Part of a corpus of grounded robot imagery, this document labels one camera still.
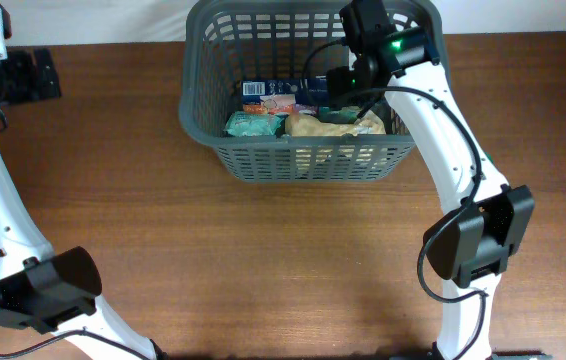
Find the teal snack packet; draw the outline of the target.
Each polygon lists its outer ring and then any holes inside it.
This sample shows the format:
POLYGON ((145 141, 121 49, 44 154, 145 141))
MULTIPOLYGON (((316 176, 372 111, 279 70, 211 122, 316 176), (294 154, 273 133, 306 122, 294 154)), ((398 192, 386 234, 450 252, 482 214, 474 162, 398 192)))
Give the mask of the teal snack packet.
POLYGON ((270 136, 277 133, 283 121, 283 116, 237 111, 230 116, 224 131, 233 137, 270 136))

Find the grey plastic basket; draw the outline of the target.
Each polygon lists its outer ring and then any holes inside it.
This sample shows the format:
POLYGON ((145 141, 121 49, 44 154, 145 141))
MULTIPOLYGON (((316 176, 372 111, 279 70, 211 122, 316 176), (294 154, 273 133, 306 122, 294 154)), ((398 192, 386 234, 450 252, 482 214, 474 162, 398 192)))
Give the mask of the grey plastic basket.
POLYGON ((253 183, 374 181, 387 176, 414 148, 401 119, 377 108, 383 135, 231 137, 225 127, 241 110, 243 91, 350 65, 353 55, 335 45, 344 36, 342 1, 200 1, 186 21, 180 121, 195 141, 211 147, 227 170, 253 183))

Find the blue carton box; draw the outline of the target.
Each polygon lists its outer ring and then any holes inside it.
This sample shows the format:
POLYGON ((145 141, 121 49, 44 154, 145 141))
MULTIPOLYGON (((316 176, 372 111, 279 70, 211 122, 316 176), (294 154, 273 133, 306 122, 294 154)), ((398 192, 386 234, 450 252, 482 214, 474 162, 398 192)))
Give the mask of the blue carton box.
POLYGON ((316 116, 329 100, 327 79, 322 77, 243 81, 239 85, 243 111, 250 114, 316 116))

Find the tan food pouch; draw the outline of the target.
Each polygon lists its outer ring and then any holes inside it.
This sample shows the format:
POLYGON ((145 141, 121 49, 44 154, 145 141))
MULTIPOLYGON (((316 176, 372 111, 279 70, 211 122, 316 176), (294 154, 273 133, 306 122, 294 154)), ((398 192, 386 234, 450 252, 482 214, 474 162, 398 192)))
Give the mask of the tan food pouch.
MULTIPOLYGON (((295 113, 285 120, 285 134, 292 137, 343 137, 358 135, 385 135, 383 121, 373 112, 368 112, 363 118, 351 124, 335 124, 321 122, 318 118, 295 113)), ((319 148, 313 152, 310 148, 301 148, 295 151, 297 169, 308 172, 312 164, 318 165, 330 159, 334 152, 328 148, 319 148)))

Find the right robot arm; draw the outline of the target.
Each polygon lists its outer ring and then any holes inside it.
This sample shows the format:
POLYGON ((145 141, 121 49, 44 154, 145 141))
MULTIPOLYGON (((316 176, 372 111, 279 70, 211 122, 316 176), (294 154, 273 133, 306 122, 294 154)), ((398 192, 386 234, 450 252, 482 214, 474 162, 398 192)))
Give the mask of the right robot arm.
POLYGON ((327 74, 330 103, 384 98, 410 132, 440 200, 424 234, 417 277, 443 306, 435 359, 490 359, 496 289, 529 225, 534 199, 511 187, 464 119, 448 82, 437 24, 398 29, 380 1, 339 12, 352 67, 327 74))

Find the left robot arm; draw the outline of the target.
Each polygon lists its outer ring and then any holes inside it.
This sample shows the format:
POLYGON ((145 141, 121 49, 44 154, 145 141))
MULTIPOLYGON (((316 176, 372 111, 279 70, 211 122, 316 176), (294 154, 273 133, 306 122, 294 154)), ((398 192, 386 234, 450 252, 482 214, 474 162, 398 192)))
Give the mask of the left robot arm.
POLYGON ((90 359, 163 359, 108 304, 95 261, 83 247, 56 253, 37 228, 0 154, 0 327, 31 329, 43 341, 13 359, 69 342, 90 359))

